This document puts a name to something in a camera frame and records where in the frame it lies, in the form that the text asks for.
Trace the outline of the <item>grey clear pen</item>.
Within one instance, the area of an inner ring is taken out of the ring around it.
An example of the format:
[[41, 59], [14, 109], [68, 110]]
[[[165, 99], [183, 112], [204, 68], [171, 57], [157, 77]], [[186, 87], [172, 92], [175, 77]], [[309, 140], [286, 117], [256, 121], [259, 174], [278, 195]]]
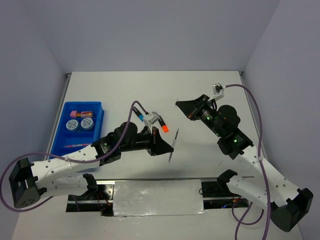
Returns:
[[179, 134], [179, 128], [177, 129], [176, 133], [175, 133], [175, 137], [173, 139], [173, 143], [172, 143], [172, 152], [170, 153], [169, 155], [169, 159], [168, 159], [168, 162], [171, 161], [172, 159], [172, 156], [173, 156], [173, 153], [174, 153], [174, 149], [175, 149], [175, 146], [176, 146], [176, 142], [177, 142], [177, 138], [178, 138], [178, 134]]

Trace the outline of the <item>blue-capped black highlighter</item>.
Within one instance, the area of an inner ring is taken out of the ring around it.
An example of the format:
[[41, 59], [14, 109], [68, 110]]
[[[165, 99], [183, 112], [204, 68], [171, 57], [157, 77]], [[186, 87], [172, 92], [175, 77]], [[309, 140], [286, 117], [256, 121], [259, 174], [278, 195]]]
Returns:
[[144, 115], [135, 106], [133, 107], [133, 112], [142, 122], [144, 121]]

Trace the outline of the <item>orange clear pen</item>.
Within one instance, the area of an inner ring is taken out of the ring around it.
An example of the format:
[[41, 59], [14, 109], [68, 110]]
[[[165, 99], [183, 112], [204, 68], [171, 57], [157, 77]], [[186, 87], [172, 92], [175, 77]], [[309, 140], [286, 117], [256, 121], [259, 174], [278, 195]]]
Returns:
[[89, 145], [91, 145], [91, 143], [71, 144], [71, 145], [65, 145], [63, 148], [80, 148], [80, 147], [86, 147]]

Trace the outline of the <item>blue white round jar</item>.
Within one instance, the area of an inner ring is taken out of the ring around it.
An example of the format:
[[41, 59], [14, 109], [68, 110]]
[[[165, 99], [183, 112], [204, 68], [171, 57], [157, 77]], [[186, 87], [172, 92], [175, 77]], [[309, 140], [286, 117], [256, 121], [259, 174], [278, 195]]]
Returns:
[[77, 119], [70, 119], [66, 122], [65, 127], [69, 132], [78, 132], [81, 125]]

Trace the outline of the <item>pink pen bundle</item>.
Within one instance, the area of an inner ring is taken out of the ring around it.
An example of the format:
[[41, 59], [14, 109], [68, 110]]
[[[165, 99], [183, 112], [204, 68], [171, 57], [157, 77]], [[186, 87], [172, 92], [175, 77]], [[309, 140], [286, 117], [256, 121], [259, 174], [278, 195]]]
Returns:
[[77, 111], [72, 110], [69, 114], [71, 118], [93, 118], [94, 114], [92, 111]]

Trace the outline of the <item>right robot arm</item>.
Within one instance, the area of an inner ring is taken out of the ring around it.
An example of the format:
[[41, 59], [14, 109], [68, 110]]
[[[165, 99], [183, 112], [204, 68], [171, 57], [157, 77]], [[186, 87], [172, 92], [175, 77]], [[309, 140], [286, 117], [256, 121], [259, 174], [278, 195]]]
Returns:
[[265, 211], [270, 210], [270, 220], [282, 231], [290, 232], [309, 212], [313, 193], [308, 188], [299, 188], [283, 176], [265, 158], [258, 158], [253, 142], [238, 128], [240, 118], [231, 105], [212, 109], [205, 94], [194, 100], [177, 101], [176, 106], [191, 121], [202, 121], [218, 136], [218, 146], [245, 167], [253, 176], [267, 180], [258, 185], [240, 177], [228, 169], [218, 178], [217, 190], [223, 196], [231, 193], [245, 197]]

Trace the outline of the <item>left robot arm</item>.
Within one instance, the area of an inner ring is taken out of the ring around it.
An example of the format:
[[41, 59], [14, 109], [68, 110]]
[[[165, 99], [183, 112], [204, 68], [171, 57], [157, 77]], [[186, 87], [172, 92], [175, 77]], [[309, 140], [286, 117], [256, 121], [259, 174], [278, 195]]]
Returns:
[[173, 153], [174, 148], [162, 139], [155, 126], [139, 131], [134, 123], [124, 122], [107, 136], [75, 152], [37, 162], [20, 158], [8, 177], [13, 206], [24, 209], [41, 198], [59, 195], [91, 200], [98, 193], [97, 181], [83, 171], [113, 163], [124, 152], [140, 150], [154, 157]]

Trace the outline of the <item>orange-capped black highlighter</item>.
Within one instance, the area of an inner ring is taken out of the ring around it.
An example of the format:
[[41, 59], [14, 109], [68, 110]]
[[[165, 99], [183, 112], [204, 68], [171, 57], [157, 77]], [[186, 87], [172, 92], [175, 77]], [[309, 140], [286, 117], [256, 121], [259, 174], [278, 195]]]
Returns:
[[158, 120], [158, 121], [159, 121], [159, 124], [160, 124], [162, 130], [163, 130], [165, 133], [169, 132], [169, 128], [168, 128], [167, 124], [165, 123], [165, 121], [163, 120], [163, 118], [162, 118], [161, 116], [159, 117], [159, 120]]

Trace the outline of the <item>silver taped plate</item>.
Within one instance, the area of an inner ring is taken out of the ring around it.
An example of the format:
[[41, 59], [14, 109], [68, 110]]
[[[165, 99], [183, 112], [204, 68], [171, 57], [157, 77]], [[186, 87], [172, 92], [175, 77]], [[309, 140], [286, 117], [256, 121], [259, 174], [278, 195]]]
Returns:
[[187, 216], [205, 213], [200, 180], [118, 181], [113, 214], [118, 217]]

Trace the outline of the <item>blue plastic bin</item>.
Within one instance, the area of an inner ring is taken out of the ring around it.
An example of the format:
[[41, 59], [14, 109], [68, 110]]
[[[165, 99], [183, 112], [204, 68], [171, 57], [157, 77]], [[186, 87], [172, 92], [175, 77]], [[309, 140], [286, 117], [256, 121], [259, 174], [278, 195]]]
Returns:
[[99, 101], [65, 102], [50, 153], [63, 156], [92, 144], [101, 136], [103, 118]]

